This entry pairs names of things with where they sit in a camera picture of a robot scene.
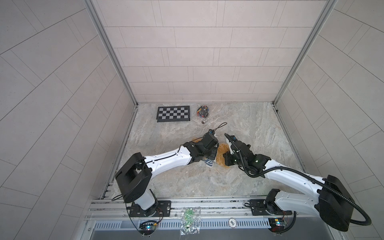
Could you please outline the brown teddy bear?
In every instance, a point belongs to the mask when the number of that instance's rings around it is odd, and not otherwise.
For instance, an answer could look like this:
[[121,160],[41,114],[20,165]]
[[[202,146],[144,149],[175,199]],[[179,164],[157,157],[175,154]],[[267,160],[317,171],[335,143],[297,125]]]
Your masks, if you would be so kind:
[[226,168],[225,163],[225,154],[229,152],[228,144],[221,144],[220,141],[214,137],[214,145],[210,147],[208,150],[205,150],[203,153],[199,154],[197,157],[192,157],[189,165],[192,163],[197,163],[202,161],[205,158],[215,160],[219,166]]

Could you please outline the striped knit bear sweater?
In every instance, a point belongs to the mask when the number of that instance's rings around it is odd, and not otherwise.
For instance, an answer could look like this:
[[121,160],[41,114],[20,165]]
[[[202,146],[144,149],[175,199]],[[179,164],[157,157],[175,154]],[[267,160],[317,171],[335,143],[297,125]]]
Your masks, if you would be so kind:
[[212,168],[216,161],[205,158],[205,159],[203,159],[203,162],[206,164],[207,167]]

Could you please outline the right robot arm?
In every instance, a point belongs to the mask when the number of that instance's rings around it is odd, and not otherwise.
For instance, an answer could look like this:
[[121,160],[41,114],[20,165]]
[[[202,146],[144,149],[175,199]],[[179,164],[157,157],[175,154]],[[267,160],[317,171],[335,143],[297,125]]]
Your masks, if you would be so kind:
[[279,189],[270,190],[264,201],[264,208],[269,214],[304,213],[321,218],[341,232],[349,229],[357,205],[338,178],[308,175],[268,156],[254,154],[250,145],[241,141],[227,143],[229,151],[224,154],[226,166],[237,165],[251,178],[274,180],[298,191],[291,194]]

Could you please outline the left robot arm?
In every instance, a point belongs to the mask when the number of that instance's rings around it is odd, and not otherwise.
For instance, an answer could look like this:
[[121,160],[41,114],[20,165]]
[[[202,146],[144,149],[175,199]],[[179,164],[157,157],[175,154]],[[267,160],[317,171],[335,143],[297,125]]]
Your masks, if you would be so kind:
[[115,174],[124,203],[135,203],[144,211],[152,211],[158,205],[148,188],[152,178],[173,168],[204,159],[214,161],[218,147],[215,130],[209,130],[197,142],[186,142],[176,150],[164,154],[146,157],[141,153],[133,154]]

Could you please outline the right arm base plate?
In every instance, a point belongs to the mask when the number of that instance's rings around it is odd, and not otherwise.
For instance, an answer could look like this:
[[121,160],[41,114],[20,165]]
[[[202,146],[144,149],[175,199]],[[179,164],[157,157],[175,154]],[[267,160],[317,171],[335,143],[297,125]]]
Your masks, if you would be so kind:
[[293,214],[292,211],[281,210],[277,204],[272,201],[250,200],[244,203],[244,206],[251,209],[253,216],[282,216],[283,214],[290,216]]

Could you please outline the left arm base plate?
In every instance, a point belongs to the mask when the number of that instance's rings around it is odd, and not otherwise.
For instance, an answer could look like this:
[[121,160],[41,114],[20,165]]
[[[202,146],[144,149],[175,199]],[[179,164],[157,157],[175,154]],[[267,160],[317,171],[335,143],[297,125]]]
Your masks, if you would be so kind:
[[133,203],[128,207],[130,217],[150,218],[150,217],[169,217],[171,211],[171,201],[158,201],[157,207],[150,207],[143,210],[138,204]]

